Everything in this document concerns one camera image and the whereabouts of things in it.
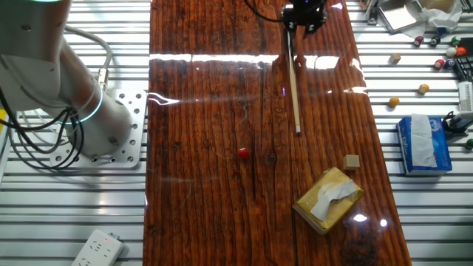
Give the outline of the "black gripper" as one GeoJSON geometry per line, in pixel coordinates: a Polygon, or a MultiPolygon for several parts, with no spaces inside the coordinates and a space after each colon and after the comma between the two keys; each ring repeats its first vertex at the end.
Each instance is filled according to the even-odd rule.
{"type": "Polygon", "coordinates": [[[326,22],[326,0],[289,0],[282,9],[282,20],[289,33],[296,31],[296,25],[306,26],[304,38],[316,33],[326,22]]]}

